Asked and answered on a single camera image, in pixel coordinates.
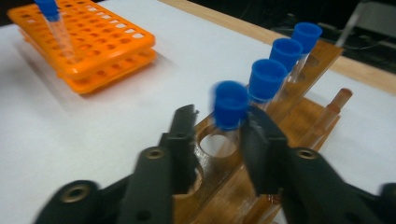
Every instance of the orange plastic rack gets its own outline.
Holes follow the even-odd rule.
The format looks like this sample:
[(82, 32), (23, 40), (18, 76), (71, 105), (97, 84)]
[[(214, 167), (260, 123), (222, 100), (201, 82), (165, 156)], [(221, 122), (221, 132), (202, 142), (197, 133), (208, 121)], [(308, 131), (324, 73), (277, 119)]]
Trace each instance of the orange plastic rack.
[(69, 87), (87, 93), (152, 62), (154, 35), (87, 0), (57, 1), (76, 55), (64, 56), (37, 5), (13, 8), (8, 16)]

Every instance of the test tube rack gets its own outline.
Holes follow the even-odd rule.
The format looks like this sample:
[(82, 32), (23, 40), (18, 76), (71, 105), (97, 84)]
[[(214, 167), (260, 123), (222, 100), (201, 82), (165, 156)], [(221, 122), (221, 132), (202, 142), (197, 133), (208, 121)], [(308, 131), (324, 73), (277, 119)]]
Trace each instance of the test tube rack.
[[(267, 114), (288, 137), (290, 147), (299, 146), (304, 134), (324, 109), (305, 99), (305, 93), (341, 52), (341, 49), (319, 41), (303, 69), (305, 80), (297, 84), (287, 83), (287, 96), (269, 105)], [(335, 119), (314, 150), (320, 149), (338, 119)], [(200, 147), (200, 141), (210, 133), (210, 123), (210, 118), (206, 118), (195, 127), (195, 155), (199, 161), (200, 177), (190, 194), (175, 196), (174, 223), (272, 223), (280, 206), (272, 206), (265, 195), (257, 197), (239, 151), (220, 158), (206, 154)]]
[(12, 8), (8, 16), (74, 92), (94, 91), (155, 60), (155, 37), (141, 27), (92, 1), (57, 5), (76, 55), (73, 62), (64, 57), (36, 4)]

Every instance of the rack hole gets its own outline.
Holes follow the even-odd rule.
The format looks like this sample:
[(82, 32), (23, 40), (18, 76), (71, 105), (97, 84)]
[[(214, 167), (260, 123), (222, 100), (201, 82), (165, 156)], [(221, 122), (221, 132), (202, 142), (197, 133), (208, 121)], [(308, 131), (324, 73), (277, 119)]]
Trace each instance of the rack hole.
[(128, 30), (124, 31), (124, 33), (126, 33), (126, 34), (131, 34), (133, 32), (134, 32), (134, 29), (128, 29)]
[(121, 36), (121, 34), (113, 34), (112, 37), (114, 38), (119, 38)]
[(124, 28), (126, 25), (124, 23), (119, 23), (116, 25), (117, 28)]
[(111, 18), (111, 16), (109, 16), (109, 15), (103, 15), (103, 16), (101, 16), (101, 18), (102, 18), (102, 19), (105, 19), (105, 20), (108, 20), (108, 19)]
[(82, 49), (82, 50), (90, 49), (91, 47), (92, 47), (92, 45), (81, 45), (81, 46), (79, 46), (79, 48)]
[(117, 63), (114, 63), (113, 65), (111, 65), (111, 67), (114, 69), (121, 69), (121, 66)]
[(134, 34), (134, 35), (132, 35), (132, 37), (135, 39), (139, 39), (139, 38), (142, 38), (143, 35), (142, 34)]
[(84, 39), (83, 39), (83, 38), (77, 38), (77, 39), (76, 39), (76, 42), (82, 43), (82, 42), (84, 42)]
[(99, 75), (99, 76), (101, 76), (101, 77), (105, 77), (106, 76), (106, 72), (105, 71), (98, 71), (97, 73), (96, 73), (97, 75)]
[(131, 39), (128, 38), (123, 38), (120, 40), (121, 44), (128, 44), (129, 42), (131, 42)]
[(113, 29), (106, 28), (105, 30), (103, 30), (103, 33), (111, 33), (112, 31), (113, 31)]
[(103, 44), (103, 43), (106, 43), (106, 40), (103, 38), (100, 38), (100, 39), (95, 40), (94, 42), (98, 43), (98, 44)]
[(96, 56), (96, 55), (99, 55), (99, 54), (100, 54), (99, 50), (91, 50), (91, 51), (87, 52), (88, 56)]
[(199, 146), (206, 154), (216, 158), (231, 156), (236, 151), (236, 145), (227, 133), (208, 134)]
[(99, 24), (96, 24), (95, 26), (100, 28), (100, 27), (105, 27), (106, 25), (104, 23), (99, 23)]
[(127, 58), (127, 59), (125, 59), (125, 61), (126, 61), (127, 63), (133, 63), (133, 62), (134, 62), (134, 59), (132, 59), (132, 58)]
[(115, 45), (107, 45), (107, 49), (114, 49), (115, 47)]

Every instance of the table surface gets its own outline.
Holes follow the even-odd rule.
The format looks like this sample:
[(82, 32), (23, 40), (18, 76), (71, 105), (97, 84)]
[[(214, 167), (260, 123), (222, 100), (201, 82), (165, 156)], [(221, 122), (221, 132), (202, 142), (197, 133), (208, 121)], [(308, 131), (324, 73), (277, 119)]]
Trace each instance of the table surface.
[[(102, 6), (156, 36), (158, 59), (92, 95), (71, 92), (18, 27), (0, 28), (0, 217), (29, 223), (60, 186), (76, 179), (104, 188), (132, 172), (140, 150), (157, 145), (174, 111), (210, 112), (212, 86), (248, 83), (251, 64), (271, 47), (156, 0)], [(377, 193), (396, 182), (394, 93), (328, 71), (306, 95), (326, 105), (354, 91), (321, 153), (348, 183)]]

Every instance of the blue screw cap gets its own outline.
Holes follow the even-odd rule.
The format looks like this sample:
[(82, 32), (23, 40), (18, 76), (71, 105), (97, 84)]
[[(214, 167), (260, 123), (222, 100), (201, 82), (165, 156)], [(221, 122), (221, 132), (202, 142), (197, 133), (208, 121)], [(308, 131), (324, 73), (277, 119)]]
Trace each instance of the blue screw cap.
[(322, 29), (310, 22), (299, 22), (294, 26), (291, 39), (298, 41), (303, 46), (303, 54), (311, 52), (312, 48), (322, 34)]
[(246, 119), (248, 91), (235, 81), (220, 82), (215, 88), (213, 118), (223, 131), (235, 130)]
[(286, 74), (286, 67), (280, 62), (271, 59), (256, 61), (251, 66), (248, 84), (250, 100), (262, 104), (274, 98)]
[(288, 38), (276, 39), (270, 53), (270, 59), (282, 63), (289, 73), (300, 59), (303, 46), (296, 40)]
[(55, 0), (35, 0), (35, 3), (40, 8), (40, 11), (46, 17), (47, 21), (58, 21), (60, 19), (58, 6)]

